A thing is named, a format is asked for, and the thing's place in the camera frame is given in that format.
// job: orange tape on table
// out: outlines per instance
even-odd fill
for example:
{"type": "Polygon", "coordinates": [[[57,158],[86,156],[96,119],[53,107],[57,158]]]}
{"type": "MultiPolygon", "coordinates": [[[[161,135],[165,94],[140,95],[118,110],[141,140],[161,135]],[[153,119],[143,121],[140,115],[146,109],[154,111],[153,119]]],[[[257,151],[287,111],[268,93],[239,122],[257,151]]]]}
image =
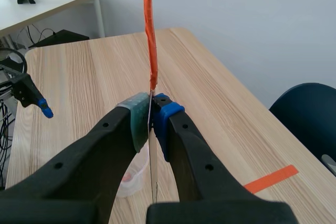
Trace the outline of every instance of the orange tape on table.
{"type": "Polygon", "coordinates": [[[244,187],[249,190],[250,193],[255,194],[298,173],[299,171],[293,165],[288,165],[276,172],[248,183],[244,187]]]}

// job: white wall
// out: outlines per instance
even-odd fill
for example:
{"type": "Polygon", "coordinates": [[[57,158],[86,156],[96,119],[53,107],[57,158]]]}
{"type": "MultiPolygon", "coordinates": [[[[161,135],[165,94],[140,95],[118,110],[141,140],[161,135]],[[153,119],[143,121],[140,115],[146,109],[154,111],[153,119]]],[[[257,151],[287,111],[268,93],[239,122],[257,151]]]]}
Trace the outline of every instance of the white wall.
{"type": "MultiPolygon", "coordinates": [[[[142,0],[101,0],[108,36],[143,30],[142,0]]],[[[39,23],[97,37],[90,5],[39,23]]],[[[290,87],[336,87],[336,0],[154,0],[156,28],[191,30],[261,102],[290,87]]]]}

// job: white table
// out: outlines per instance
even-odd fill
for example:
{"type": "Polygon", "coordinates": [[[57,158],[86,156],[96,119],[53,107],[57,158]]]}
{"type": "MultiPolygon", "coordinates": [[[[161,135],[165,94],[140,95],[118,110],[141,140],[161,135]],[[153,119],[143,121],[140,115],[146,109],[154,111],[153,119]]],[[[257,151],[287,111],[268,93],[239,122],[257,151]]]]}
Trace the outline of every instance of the white table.
{"type": "MultiPolygon", "coordinates": [[[[34,0],[36,4],[17,4],[17,0],[0,0],[0,38],[67,8],[90,0],[34,0]]],[[[99,36],[105,37],[99,0],[93,0],[99,36]]]]}

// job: screw hole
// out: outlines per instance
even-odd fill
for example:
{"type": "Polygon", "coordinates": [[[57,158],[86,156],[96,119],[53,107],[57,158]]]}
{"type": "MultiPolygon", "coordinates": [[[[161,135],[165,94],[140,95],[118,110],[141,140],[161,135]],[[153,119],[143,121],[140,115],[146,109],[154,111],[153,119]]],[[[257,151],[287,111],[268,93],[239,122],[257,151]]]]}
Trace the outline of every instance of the screw hole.
{"type": "Polygon", "coordinates": [[[212,171],[212,170],[214,169],[214,167],[213,167],[211,164],[207,164],[207,165],[205,166],[205,169],[206,169],[206,170],[210,170],[210,171],[212,171]]]}
{"type": "Polygon", "coordinates": [[[57,164],[54,165],[55,169],[60,169],[63,166],[63,163],[59,162],[57,164]]]}

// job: blue tip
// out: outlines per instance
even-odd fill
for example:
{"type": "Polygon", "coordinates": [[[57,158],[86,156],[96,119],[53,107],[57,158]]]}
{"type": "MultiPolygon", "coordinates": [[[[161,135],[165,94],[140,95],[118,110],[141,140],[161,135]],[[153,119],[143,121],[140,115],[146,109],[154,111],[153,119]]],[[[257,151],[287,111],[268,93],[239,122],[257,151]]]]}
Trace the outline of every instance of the blue tip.
{"type": "Polygon", "coordinates": [[[41,108],[42,113],[47,117],[47,118],[52,118],[54,116],[51,108],[49,108],[48,103],[46,99],[41,99],[38,101],[37,105],[41,108]]]}

